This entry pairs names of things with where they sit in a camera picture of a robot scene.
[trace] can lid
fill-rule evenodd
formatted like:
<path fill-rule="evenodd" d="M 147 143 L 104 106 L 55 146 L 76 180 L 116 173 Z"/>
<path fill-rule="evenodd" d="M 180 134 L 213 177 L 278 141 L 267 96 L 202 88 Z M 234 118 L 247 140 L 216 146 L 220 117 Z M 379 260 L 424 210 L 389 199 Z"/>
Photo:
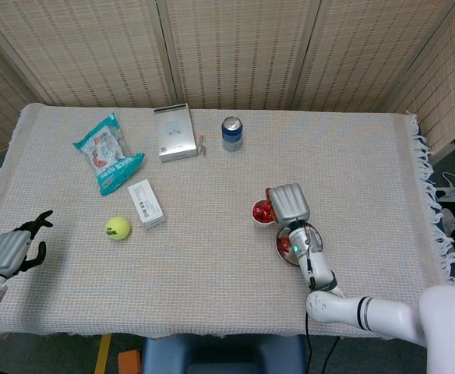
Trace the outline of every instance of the can lid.
<path fill-rule="evenodd" d="M 227 117 L 223 122 L 222 126 L 229 131 L 236 131 L 242 127 L 242 121 L 238 117 Z"/>

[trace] yellow tennis ball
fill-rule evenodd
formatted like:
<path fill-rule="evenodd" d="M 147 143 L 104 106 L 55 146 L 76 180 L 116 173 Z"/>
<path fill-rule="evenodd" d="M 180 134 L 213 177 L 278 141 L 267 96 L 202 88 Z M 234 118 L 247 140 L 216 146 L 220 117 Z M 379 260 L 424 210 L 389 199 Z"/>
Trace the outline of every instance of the yellow tennis ball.
<path fill-rule="evenodd" d="M 131 224 L 124 217 L 112 217 L 106 223 L 106 235 L 113 240 L 127 238 L 131 232 Z"/>

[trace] orange object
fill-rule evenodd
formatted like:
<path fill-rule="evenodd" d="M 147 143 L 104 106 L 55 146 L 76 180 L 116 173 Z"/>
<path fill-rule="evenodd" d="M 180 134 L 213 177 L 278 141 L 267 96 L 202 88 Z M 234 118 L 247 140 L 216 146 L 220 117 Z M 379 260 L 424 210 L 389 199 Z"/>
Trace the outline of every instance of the orange object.
<path fill-rule="evenodd" d="M 138 351 L 127 351 L 118 354 L 118 374 L 140 374 L 141 356 Z"/>

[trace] small bowl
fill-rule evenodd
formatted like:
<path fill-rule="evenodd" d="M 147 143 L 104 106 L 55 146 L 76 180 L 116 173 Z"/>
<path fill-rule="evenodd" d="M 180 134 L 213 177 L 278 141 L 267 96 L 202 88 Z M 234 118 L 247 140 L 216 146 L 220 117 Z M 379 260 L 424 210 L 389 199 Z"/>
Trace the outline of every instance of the small bowl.
<path fill-rule="evenodd" d="M 252 213 L 251 213 L 251 215 L 252 215 L 253 224 L 254 224 L 255 226 L 257 226 L 258 228 L 268 228 L 271 224 L 274 223 L 274 221 L 271 221 L 271 222 L 260 222 L 260 221 L 258 221 L 258 220 L 253 216 L 253 210 L 254 210 L 255 208 L 257 208 L 257 207 L 263 205 L 263 204 L 266 204 L 266 203 L 267 203 L 266 200 L 259 200 L 259 201 L 257 201 L 255 204 L 253 204 L 253 206 L 252 206 Z"/>

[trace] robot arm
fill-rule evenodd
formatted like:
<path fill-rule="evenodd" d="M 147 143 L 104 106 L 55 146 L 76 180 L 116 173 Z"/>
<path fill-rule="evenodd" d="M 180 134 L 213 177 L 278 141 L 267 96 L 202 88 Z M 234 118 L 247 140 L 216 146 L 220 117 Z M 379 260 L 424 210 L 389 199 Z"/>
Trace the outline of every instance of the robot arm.
<path fill-rule="evenodd" d="M 427 289 L 418 311 L 402 302 L 345 298 L 326 263 L 319 232 L 307 223 L 310 211 L 300 186 L 267 189 L 266 197 L 275 221 L 290 228 L 290 242 L 311 288 L 306 309 L 312 319 L 346 323 L 427 347 L 428 373 L 455 373 L 455 287 Z"/>
<path fill-rule="evenodd" d="M 38 231 L 42 227 L 52 227 L 53 224 L 46 221 L 52 213 L 52 210 L 44 212 L 35 221 L 26 222 L 19 228 L 0 235 L 0 303 L 8 290 L 5 284 L 7 279 L 44 262 L 45 242 L 39 244 L 38 254 L 34 259 L 27 260 L 26 253 Z"/>
<path fill-rule="evenodd" d="M 267 189 L 266 197 L 275 221 L 290 228 L 289 239 L 311 291 L 323 290 L 344 297 L 324 257 L 321 235 L 307 222 L 311 214 L 300 185 Z"/>

